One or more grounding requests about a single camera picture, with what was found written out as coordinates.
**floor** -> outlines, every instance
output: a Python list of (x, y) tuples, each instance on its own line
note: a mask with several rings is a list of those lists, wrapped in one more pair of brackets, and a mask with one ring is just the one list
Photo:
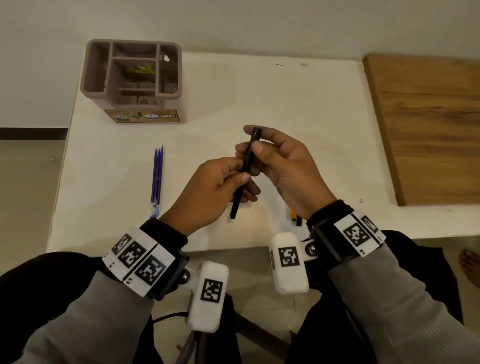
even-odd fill
[[(45, 250), (64, 141), (0, 141), (0, 274)], [(479, 237), (419, 241), (442, 246), (457, 278), (466, 326), (480, 336), (480, 290), (462, 274), (456, 262), (461, 248), (480, 248)], [(191, 254), (191, 265), (205, 260), (226, 264), (230, 269), (228, 292), (235, 309), (247, 319), (273, 334), (289, 340), (289, 331), (300, 327), (309, 308), (320, 294), (281, 295), (273, 285), (266, 248), (211, 251)], [(156, 302), (152, 316), (186, 309), (189, 292), (179, 289)], [(178, 345), (189, 332), (183, 319), (171, 318), (155, 326), (155, 343), (166, 364), (174, 363)], [(239, 336), (243, 362), (281, 361)]]

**white table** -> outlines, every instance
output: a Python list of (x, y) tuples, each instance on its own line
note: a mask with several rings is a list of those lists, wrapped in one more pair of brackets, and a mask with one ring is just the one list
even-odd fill
[[(356, 61), (184, 53), (177, 125), (119, 125), (77, 92), (47, 251), (102, 255), (149, 216), (153, 154), (165, 147), (161, 212), (199, 164), (231, 156), (248, 140), (244, 124), (280, 129), (309, 148), (338, 198), (382, 229), (411, 238), (480, 234), (480, 205), (398, 207), (363, 66)], [(265, 246), (293, 231), (287, 208), (264, 176), (258, 202), (229, 208), (189, 238), (186, 251)]]

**cable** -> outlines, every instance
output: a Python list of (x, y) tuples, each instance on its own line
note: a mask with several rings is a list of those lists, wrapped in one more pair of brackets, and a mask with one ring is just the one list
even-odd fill
[(163, 320), (166, 320), (167, 318), (171, 318), (171, 317), (175, 317), (175, 316), (187, 317), (188, 312), (182, 311), (182, 312), (175, 312), (173, 314), (165, 315), (165, 316), (156, 318), (155, 320), (153, 320), (153, 323), (158, 322), (158, 321), (163, 321)]
[(322, 293), (329, 293), (335, 298), (337, 298), (343, 304), (348, 320), (352, 324), (352, 327), (357, 333), (357, 336), (359, 337), (360, 341), (369, 352), (371, 362), (374, 364), (377, 364), (377, 355), (375, 354), (375, 350), (373, 349), (372, 344), (370, 343), (370, 340), (368, 339), (368, 336), (365, 333), (365, 330), (363, 330), (361, 323), (358, 322), (357, 318), (355, 317), (353, 312), (350, 310), (350, 308), (347, 306), (347, 304), (343, 302), (342, 297), (332, 289), (320, 283), (310, 282), (310, 288), (319, 290)]

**hand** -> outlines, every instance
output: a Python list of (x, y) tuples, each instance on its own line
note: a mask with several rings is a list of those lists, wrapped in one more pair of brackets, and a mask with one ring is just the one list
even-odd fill
[(242, 165), (243, 160), (235, 157), (201, 164), (173, 206), (159, 220), (189, 236), (216, 221), (240, 186), (246, 184), (240, 202), (257, 201), (260, 189), (248, 173), (239, 173)]
[[(251, 135), (254, 125), (243, 130)], [(269, 142), (253, 142), (256, 155), (250, 173), (264, 173), (295, 213), (309, 219), (316, 211), (336, 200), (323, 181), (307, 147), (296, 139), (272, 128), (262, 128), (262, 139)], [(235, 156), (245, 158), (248, 142), (235, 146)]]

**person's left hand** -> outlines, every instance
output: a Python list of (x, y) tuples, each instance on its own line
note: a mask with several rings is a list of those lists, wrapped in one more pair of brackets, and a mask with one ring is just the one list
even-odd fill
[(173, 206), (159, 220), (185, 236), (216, 221), (237, 188), (246, 184), (241, 202), (257, 201), (260, 188), (248, 173), (239, 173), (243, 160), (224, 157), (201, 164)]

